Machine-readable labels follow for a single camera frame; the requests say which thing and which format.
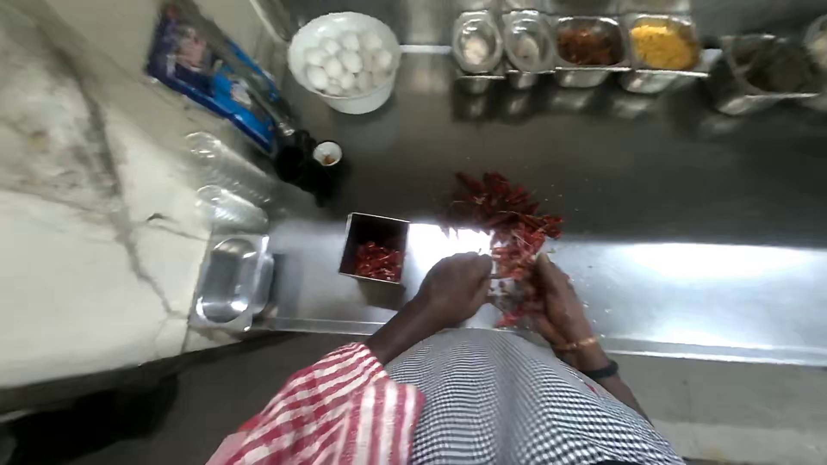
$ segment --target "black wristband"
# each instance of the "black wristband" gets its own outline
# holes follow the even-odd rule
[[[608,378],[618,374],[618,363],[614,360],[609,360],[609,365],[603,368],[599,368],[597,370],[588,370],[588,371],[580,371],[584,375],[588,376],[594,381],[601,380],[603,378]]]

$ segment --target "white bucket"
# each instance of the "white bucket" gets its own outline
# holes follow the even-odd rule
[[[367,93],[351,97],[333,97],[326,95],[310,85],[307,74],[304,72],[304,52],[310,47],[318,46],[322,39],[336,39],[344,32],[349,31],[373,31],[376,33],[382,40],[383,48],[387,49],[393,56],[393,60],[391,61],[392,71],[388,79],[386,79],[381,86]],[[287,67],[290,69],[290,73],[293,75],[293,78],[296,79],[296,82],[310,92],[317,94],[325,103],[330,105],[331,108],[342,113],[356,115],[372,112],[388,100],[394,90],[396,69],[399,68],[399,59],[401,56],[402,50],[399,47],[399,41],[396,39],[396,35],[383,22],[361,13],[330,13],[313,19],[296,32],[287,50]]]

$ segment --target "bracelet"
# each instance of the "bracelet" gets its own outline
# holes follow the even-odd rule
[[[571,350],[578,350],[578,349],[582,349],[582,348],[587,348],[587,347],[593,346],[595,344],[597,344],[597,338],[592,336],[590,338],[581,339],[580,341],[577,341],[577,342],[574,342],[574,343],[556,345],[556,346],[554,346],[554,350],[560,350],[560,351],[565,352],[565,351],[571,351]]]
[[[597,380],[600,380],[600,379],[603,379],[603,378],[609,378],[609,377],[612,377],[612,376],[618,374],[618,370],[619,370],[618,363],[615,362],[614,360],[609,360],[609,365],[607,367],[603,367],[603,368],[600,368],[600,369],[597,369],[597,370],[588,370],[588,371],[580,370],[580,373],[583,373],[584,375],[588,376],[593,381],[597,381]]]

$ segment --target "yellow spice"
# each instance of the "yellow spice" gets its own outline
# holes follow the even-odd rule
[[[632,42],[638,58],[653,68],[685,70],[696,62],[696,49],[666,26],[637,26]]]

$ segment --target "empty steel tray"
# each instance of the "empty steel tray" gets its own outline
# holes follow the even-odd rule
[[[270,298],[273,256],[268,236],[214,236],[201,265],[189,324],[247,331]]]

